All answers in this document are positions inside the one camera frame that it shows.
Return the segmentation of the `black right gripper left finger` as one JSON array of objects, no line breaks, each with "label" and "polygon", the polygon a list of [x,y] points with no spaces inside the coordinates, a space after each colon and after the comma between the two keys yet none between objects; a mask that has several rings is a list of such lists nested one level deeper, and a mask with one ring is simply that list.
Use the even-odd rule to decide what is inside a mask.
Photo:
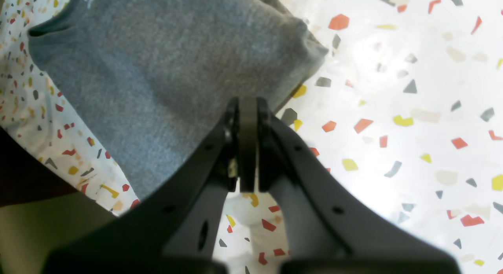
[{"label": "black right gripper left finger", "polygon": [[237,98],[182,167],[104,227],[53,251],[44,274],[226,274],[212,259],[228,192],[237,188]]}]

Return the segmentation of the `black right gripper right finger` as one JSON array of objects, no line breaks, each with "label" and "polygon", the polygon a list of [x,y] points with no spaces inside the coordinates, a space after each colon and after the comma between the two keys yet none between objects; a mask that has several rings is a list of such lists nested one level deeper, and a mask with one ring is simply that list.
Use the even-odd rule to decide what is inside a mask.
[{"label": "black right gripper right finger", "polygon": [[240,100],[240,190],[280,207],[290,258],[279,274],[458,274],[447,252],[348,192],[262,98]]}]

